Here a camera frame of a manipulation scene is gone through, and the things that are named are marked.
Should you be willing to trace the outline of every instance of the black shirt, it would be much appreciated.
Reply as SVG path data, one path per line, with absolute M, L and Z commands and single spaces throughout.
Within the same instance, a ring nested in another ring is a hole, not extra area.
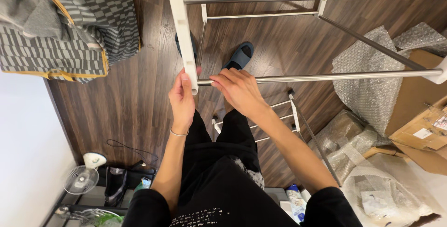
M 122 227 L 299 226 L 228 156 L 209 167 L 206 183 L 171 219 L 168 204 L 155 190 L 138 190 Z M 328 187 L 308 201 L 303 227 L 361 227 L 343 193 Z

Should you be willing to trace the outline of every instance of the electric fan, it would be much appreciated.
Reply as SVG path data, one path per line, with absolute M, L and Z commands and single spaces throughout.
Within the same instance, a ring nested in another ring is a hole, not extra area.
M 83 157 L 85 165 L 73 168 L 64 183 L 64 189 L 73 195 L 85 194 L 93 189 L 99 180 L 96 168 L 107 161 L 97 153 L 86 153 Z

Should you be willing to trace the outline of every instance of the label sticker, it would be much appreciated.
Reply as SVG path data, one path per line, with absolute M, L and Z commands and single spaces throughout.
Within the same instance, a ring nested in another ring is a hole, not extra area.
M 419 139 L 425 139 L 427 137 L 429 137 L 430 135 L 432 135 L 433 133 L 431 133 L 430 131 L 428 131 L 425 128 L 422 128 L 421 130 L 417 131 L 416 133 L 414 133 L 413 135 L 416 136 Z
M 441 119 L 437 120 L 433 126 L 447 130 L 447 118 L 443 116 Z

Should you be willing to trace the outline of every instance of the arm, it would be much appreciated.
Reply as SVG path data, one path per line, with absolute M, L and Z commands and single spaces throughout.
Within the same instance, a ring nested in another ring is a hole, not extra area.
M 253 76 L 244 70 L 232 68 L 223 69 L 219 75 L 210 76 L 210 79 L 214 80 L 211 85 L 219 89 L 235 109 L 270 136 L 289 168 L 310 194 L 327 187 L 338 188 L 329 170 L 307 144 L 288 129 L 265 103 Z
M 193 122 L 195 104 L 191 92 L 191 81 L 182 69 L 169 92 L 174 122 L 171 127 L 176 134 L 187 134 Z M 186 136 L 169 135 L 165 154 L 151 189 L 159 192 L 166 200 L 171 212 L 175 214 L 182 181 L 183 151 Z

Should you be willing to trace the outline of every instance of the hand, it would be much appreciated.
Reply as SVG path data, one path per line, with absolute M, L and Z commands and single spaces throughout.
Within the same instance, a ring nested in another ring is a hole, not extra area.
M 200 75 L 201 72 L 202 68 L 197 67 L 197 75 Z M 187 134 L 193 123 L 195 103 L 191 88 L 191 80 L 183 68 L 169 91 L 169 100 L 174 114 L 172 131 L 176 134 Z
M 228 103 L 252 121 L 271 109 L 262 98 L 254 76 L 245 70 L 223 69 L 210 79 L 214 80 L 211 85 L 223 93 Z

